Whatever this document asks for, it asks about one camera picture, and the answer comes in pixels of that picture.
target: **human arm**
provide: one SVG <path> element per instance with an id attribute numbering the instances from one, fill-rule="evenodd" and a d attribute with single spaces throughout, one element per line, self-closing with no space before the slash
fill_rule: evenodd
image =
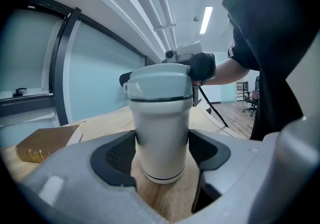
<path id="1" fill-rule="evenodd" d="M 226 85 L 245 77 L 250 69 L 241 66 L 232 58 L 227 58 L 216 65 L 215 77 L 207 80 L 203 85 Z"/>

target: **ceiling light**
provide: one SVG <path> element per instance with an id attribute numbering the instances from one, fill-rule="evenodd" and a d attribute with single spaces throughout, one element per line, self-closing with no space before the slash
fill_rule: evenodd
<path id="1" fill-rule="evenodd" d="M 207 27 L 208 27 L 208 23 L 209 23 L 209 20 L 210 20 L 210 17 L 211 17 L 212 10 L 213 10 L 212 6 L 206 6 L 205 7 L 203 20 L 202 20 L 202 25 L 201 25 L 201 29 L 200 29 L 200 34 L 206 33 L 206 30 L 207 30 Z"/>

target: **office chair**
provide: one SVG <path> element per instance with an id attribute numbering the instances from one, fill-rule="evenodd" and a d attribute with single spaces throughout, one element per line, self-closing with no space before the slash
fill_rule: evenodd
<path id="1" fill-rule="evenodd" d="M 259 91 L 259 79 L 260 79 L 260 76 L 258 75 L 255 79 L 255 85 L 254 85 L 255 91 Z M 250 92 L 247 92 L 247 94 L 248 94 L 248 97 L 245 97 L 244 100 L 248 103 L 251 103 L 251 107 L 244 109 L 242 113 L 244 113 L 246 110 L 248 111 L 252 110 L 250 115 L 250 117 L 252 117 L 254 112 L 257 110 L 256 106 L 258 105 L 259 95 L 258 97 L 255 97 L 254 94 L 252 94 L 252 97 L 250 98 Z"/>

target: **black glove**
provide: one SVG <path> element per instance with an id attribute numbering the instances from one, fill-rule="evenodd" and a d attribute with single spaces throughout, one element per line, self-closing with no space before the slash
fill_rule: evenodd
<path id="1" fill-rule="evenodd" d="M 189 76 L 192 81 L 204 81 L 216 75 L 216 61 L 213 53 L 201 52 L 179 63 L 190 66 Z"/>

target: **wooden table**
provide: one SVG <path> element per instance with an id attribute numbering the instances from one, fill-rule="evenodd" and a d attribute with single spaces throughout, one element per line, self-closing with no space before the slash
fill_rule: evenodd
<path id="1" fill-rule="evenodd" d="M 189 128 L 245 138 L 215 120 L 205 110 L 203 103 L 192 107 L 190 111 Z M 75 124 L 83 134 L 82 142 L 104 135 L 133 130 L 132 113 L 128 107 L 123 107 L 112 113 L 85 119 Z M 39 163 L 21 161 L 15 151 L 15 146 L 2 150 L 2 158 L 15 181 L 20 181 L 35 169 Z M 191 215 L 191 207 L 195 199 L 199 169 L 187 151 L 186 165 L 183 176 L 171 184 L 153 183 L 143 174 L 138 154 L 132 161 L 131 176 L 136 179 L 137 192 L 140 197 L 170 222 L 177 222 Z"/>

